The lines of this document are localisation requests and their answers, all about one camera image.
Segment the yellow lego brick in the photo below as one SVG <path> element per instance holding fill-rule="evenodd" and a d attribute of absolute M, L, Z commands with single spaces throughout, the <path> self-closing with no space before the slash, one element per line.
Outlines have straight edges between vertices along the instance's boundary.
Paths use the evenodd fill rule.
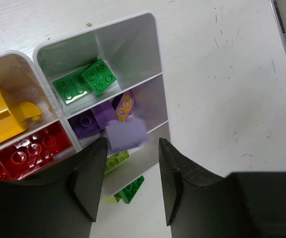
<path fill-rule="evenodd" d="M 28 118 L 40 119 L 42 112 L 33 103 L 15 102 L 0 89 L 0 143 L 29 129 Z"/>

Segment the purple duplo block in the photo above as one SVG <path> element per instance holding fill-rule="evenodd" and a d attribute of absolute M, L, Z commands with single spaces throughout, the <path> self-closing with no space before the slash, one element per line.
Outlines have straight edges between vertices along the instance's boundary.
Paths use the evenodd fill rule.
<path fill-rule="evenodd" d="M 144 120 L 136 117 L 130 117 L 126 122 L 110 121 L 105 129 L 112 153 L 140 146 L 148 139 Z"/>
<path fill-rule="evenodd" d="M 100 129 L 104 129 L 108 121 L 117 120 L 117 114 L 115 113 L 111 102 L 108 100 L 104 103 L 101 103 L 98 106 L 95 106 L 91 109 L 96 121 L 99 124 Z"/>
<path fill-rule="evenodd" d="M 113 108 L 119 121 L 125 122 L 133 112 L 134 95 L 131 90 L 119 95 L 113 99 Z"/>
<path fill-rule="evenodd" d="M 91 110 L 80 113 L 68 119 L 68 121 L 79 139 L 91 136 L 100 131 L 100 127 Z"/>

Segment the lavender block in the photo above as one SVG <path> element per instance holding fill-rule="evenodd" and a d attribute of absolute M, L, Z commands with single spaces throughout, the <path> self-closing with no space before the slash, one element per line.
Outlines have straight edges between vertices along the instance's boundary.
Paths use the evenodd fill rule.
<path fill-rule="evenodd" d="M 125 122 L 133 112 L 134 95 L 131 90 L 119 95 L 113 99 L 113 108 L 119 121 Z"/>
<path fill-rule="evenodd" d="M 79 115 L 68 119 L 68 121 L 79 139 L 91 136 L 100 131 L 100 127 L 91 110 L 80 113 Z"/>
<path fill-rule="evenodd" d="M 99 124 L 100 129 L 104 129 L 107 126 L 108 121 L 118 119 L 117 114 L 115 113 L 109 100 L 92 108 L 92 112 Z"/>
<path fill-rule="evenodd" d="M 126 122 L 110 121 L 105 129 L 112 153 L 137 147 L 148 138 L 144 120 L 136 117 L 130 117 Z"/>

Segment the scratch mark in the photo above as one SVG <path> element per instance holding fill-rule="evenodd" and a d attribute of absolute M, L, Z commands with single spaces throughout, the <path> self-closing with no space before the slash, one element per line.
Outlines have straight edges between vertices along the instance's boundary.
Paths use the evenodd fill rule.
<path fill-rule="evenodd" d="M 195 111 L 197 111 L 197 110 L 198 110 L 198 108 L 197 108 L 197 109 L 195 109 L 195 110 L 193 110 L 193 111 L 190 113 L 190 115 L 191 115 L 191 114 L 193 114 L 193 113 L 194 113 Z"/>
<path fill-rule="evenodd" d="M 272 60 L 272 65 L 273 65 L 273 71 L 274 71 L 274 74 L 276 75 L 276 68 L 274 67 L 274 63 L 273 63 L 273 60 Z"/>

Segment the lime green lego brick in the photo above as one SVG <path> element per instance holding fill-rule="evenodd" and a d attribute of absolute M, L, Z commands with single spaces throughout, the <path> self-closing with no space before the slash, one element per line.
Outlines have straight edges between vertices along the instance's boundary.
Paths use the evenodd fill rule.
<path fill-rule="evenodd" d="M 104 174 L 110 172 L 120 164 L 122 164 L 124 161 L 126 161 L 130 157 L 130 154 L 128 151 L 123 151 L 120 153 L 116 153 L 114 155 L 111 155 L 107 158 L 107 164 L 105 166 Z"/>
<path fill-rule="evenodd" d="M 143 182 L 144 177 L 141 176 L 119 192 L 124 203 L 129 204 L 132 201 L 133 197 L 135 196 Z"/>
<path fill-rule="evenodd" d="M 57 92 L 66 104 L 72 103 L 92 91 L 81 77 L 81 74 L 88 68 L 89 66 L 84 67 L 53 82 Z"/>
<path fill-rule="evenodd" d="M 82 74 L 82 78 L 97 95 L 101 95 L 116 80 L 116 77 L 102 59 L 99 59 L 87 69 Z"/>
<path fill-rule="evenodd" d="M 114 196 L 103 196 L 103 199 L 108 203 L 108 204 L 117 204 L 121 200 L 121 196 L 119 193 L 115 194 Z"/>

